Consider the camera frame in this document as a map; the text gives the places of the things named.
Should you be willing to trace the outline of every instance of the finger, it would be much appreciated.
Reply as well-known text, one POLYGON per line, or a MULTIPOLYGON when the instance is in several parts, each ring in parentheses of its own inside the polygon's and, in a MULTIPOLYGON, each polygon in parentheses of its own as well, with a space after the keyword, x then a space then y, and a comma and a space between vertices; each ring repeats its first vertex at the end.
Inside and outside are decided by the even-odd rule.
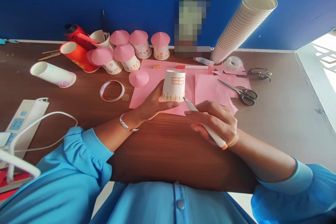
POLYGON ((232 115, 231 111, 218 103, 205 101, 196 105, 200 112, 207 112, 210 115, 217 117, 229 125, 236 125, 237 119, 232 115))
POLYGON ((164 101, 164 102, 158 102, 157 104, 157 109, 158 111, 164 111, 164 110, 168 110, 168 109, 172 109, 175 107, 178 107, 180 105, 179 102, 177 101, 164 101))
POLYGON ((201 124, 191 124, 191 128, 196 131, 206 142, 210 143, 211 145, 218 146, 216 142, 212 139, 209 135, 207 130, 201 124))
POLYGON ((185 111, 184 114, 195 123, 202 123, 209 126, 223 139, 225 138, 226 132, 229 130, 228 124, 213 115, 199 111, 185 111))
POLYGON ((152 100, 158 99, 161 96, 164 81, 164 79, 161 80, 148 97, 150 97, 152 100))

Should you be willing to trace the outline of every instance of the scissors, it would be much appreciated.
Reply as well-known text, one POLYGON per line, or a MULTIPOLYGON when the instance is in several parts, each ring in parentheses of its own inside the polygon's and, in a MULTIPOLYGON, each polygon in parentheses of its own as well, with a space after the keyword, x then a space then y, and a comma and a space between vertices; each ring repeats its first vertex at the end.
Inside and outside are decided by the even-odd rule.
POLYGON ((231 86, 230 84, 227 84, 226 82, 218 79, 220 82, 222 82, 223 84, 225 84, 226 86, 232 88, 233 90, 235 90, 238 93, 238 98, 239 100, 244 103, 247 106, 254 106, 255 105, 255 101, 256 99, 258 99, 258 94, 256 92, 254 92, 251 89, 243 89, 240 90, 236 87, 231 86))

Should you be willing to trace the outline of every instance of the shirt button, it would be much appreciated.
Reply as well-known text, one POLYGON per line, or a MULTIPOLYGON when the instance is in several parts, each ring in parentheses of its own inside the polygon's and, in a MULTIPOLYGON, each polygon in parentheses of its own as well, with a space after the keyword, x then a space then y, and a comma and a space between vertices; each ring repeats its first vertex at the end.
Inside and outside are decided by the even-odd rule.
POLYGON ((177 207, 180 209, 180 210, 183 210, 184 209, 184 201, 183 200, 178 200, 176 202, 177 204, 177 207))

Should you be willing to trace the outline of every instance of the drawn window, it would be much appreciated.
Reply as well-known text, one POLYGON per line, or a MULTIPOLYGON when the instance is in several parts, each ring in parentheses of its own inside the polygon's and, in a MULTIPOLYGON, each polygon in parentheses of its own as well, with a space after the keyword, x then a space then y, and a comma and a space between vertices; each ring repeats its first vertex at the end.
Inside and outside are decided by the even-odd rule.
POLYGON ((184 84, 184 77, 181 77, 181 78, 172 77, 171 79, 172 79, 171 80, 172 84, 175 84, 175 85, 182 85, 182 84, 184 84))

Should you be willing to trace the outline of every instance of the tape roll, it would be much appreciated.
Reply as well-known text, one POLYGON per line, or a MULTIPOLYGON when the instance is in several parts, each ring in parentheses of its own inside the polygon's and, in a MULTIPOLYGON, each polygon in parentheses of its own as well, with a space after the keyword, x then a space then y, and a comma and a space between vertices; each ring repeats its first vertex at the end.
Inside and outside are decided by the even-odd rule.
POLYGON ((125 93, 125 87, 124 87, 124 85, 123 84, 121 84, 121 82, 119 82, 119 81, 117 81, 117 80, 109 80, 108 82, 105 82, 104 83, 104 85, 100 88, 100 92, 99 92, 99 94, 100 94, 100 98, 101 99, 103 99, 104 101, 108 101, 108 102, 116 102, 116 101, 118 101, 118 100, 120 100, 121 99, 121 97, 124 95, 124 93, 125 93), (104 97, 104 90, 105 90, 105 88, 108 86, 108 85, 110 85, 111 83, 119 83, 120 84, 120 86, 121 86, 121 93, 120 93, 120 95, 116 98, 116 99, 114 99, 114 100, 106 100, 106 98, 104 97))
POLYGON ((242 60, 236 56, 231 56, 224 62, 225 67, 229 71, 237 70, 242 66, 242 64, 243 64, 242 60))

